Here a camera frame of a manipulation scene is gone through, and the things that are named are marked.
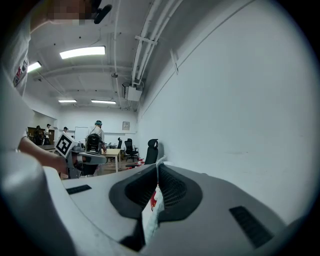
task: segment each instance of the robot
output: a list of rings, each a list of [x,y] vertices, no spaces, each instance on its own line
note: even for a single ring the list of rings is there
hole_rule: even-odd
[[[66,133],[62,133],[58,139],[55,149],[65,158],[68,167],[69,179],[80,178],[83,170],[79,169],[79,164],[84,165],[103,165],[107,163],[107,158],[99,153],[86,152],[84,144],[76,141]],[[77,165],[73,164],[73,156],[77,157]]]

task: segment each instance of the black vent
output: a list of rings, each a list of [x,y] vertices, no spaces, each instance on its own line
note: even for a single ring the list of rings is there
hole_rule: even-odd
[[[155,185],[157,185],[157,175],[150,171],[128,184],[124,193],[144,209],[155,191]]]
[[[255,248],[273,238],[273,235],[245,207],[238,206],[229,211]]]
[[[187,193],[186,184],[166,171],[159,176],[159,185],[165,208],[179,203]]]
[[[159,166],[159,188],[164,202],[159,223],[184,220],[202,200],[202,190],[196,182],[164,164]]]
[[[82,185],[82,186],[67,188],[66,191],[68,192],[69,195],[72,195],[72,194],[80,193],[90,189],[91,187],[89,185]]]

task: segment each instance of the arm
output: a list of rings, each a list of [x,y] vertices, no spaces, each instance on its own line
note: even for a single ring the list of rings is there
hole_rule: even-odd
[[[33,11],[30,20],[30,33],[48,22],[48,6],[50,0],[45,0]]]
[[[42,166],[49,166],[58,173],[68,174],[66,160],[62,156],[43,150],[27,137],[21,140],[19,150],[36,158]]]
[[[103,130],[101,130],[101,140],[103,143],[105,143],[105,134]],[[102,148],[104,151],[107,151],[106,146],[104,144],[102,145]]]

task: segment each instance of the person in white shirt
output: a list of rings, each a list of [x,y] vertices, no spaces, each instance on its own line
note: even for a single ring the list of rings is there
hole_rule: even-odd
[[[102,143],[105,143],[105,134],[104,134],[104,131],[101,129],[102,127],[102,122],[100,120],[97,120],[95,123],[94,123],[95,127],[93,128],[93,130],[91,132],[89,132],[89,135],[90,134],[98,134],[102,140]],[[103,144],[102,145],[102,148],[104,151],[107,151],[105,145]]]
[[[48,123],[48,124],[46,125],[45,130],[44,130],[45,138],[44,138],[44,143],[43,143],[43,145],[50,145],[50,138],[49,138],[49,135],[51,135],[51,132],[49,132],[50,126],[51,126],[51,125]]]
[[[40,2],[17,28],[1,56],[0,75],[6,80],[6,83],[1,86],[11,85],[22,97],[27,84],[30,33],[48,22],[60,24],[67,20],[70,22],[83,20],[88,15],[91,17],[91,7],[91,0],[44,0]],[[18,149],[35,157],[43,166],[52,167],[58,173],[68,173],[66,160],[62,156],[38,147],[27,138],[26,132],[21,136]]]

